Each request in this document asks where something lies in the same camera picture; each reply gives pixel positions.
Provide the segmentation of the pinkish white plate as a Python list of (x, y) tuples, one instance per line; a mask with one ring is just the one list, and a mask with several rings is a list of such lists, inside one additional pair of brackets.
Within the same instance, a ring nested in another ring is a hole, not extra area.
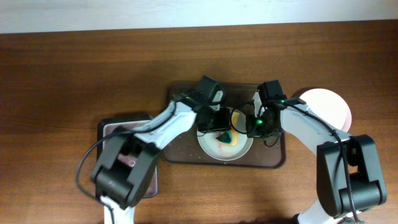
[(337, 93), (324, 88), (304, 88), (292, 95), (299, 97), (309, 108), (333, 127), (348, 132), (352, 114), (347, 102)]

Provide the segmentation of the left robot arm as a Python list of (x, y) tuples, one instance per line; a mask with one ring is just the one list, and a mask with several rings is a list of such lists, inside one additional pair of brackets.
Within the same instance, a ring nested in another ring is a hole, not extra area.
[(228, 116), (220, 107), (225, 98), (223, 86), (204, 76), (147, 123), (117, 127), (95, 143), (103, 148), (91, 175), (95, 199), (107, 208), (111, 223), (132, 222), (132, 210), (150, 186), (160, 153), (176, 137), (194, 125), (206, 132), (227, 128)]

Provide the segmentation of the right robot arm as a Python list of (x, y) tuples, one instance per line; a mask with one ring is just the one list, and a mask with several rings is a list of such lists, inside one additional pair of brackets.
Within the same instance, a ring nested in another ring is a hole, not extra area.
[(316, 115), (300, 98), (287, 98), (278, 80), (264, 82), (246, 118), (247, 136), (267, 140), (295, 136), (317, 159), (317, 200), (292, 223), (360, 223), (359, 213), (387, 200), (376, 143), (367, 134), (353, 136)]

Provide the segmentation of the pale green plate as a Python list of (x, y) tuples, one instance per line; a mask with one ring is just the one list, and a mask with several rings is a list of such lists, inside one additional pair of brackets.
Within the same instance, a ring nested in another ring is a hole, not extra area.
[(245, 134), (239, 134), (238, 143), (235, 146), (225, 146), (216, 140), (216, 136), (224, 131), (215, 133), (201, 133), (197, 131), (197, 139), (200, 147), (210, 157), (219, 161), (233, 161), (239, 159), (248, 152), (253, 143), (253, 138)]

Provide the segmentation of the green and yellow sponge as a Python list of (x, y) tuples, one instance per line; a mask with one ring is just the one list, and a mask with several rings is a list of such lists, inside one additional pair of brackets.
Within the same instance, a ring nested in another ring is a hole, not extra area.
[[(233, 112), (231, 118), (232, 126), (236, 127), (238, 120), (239, 120), (239, 113)], [(216, 136), (216, 140), (220, 144), (223, 144), (225, 146), (235, 146), (238, 143), (238, 137), (239, 133), (235, 129), (231, 128), (227, 131), (219, 133)]]

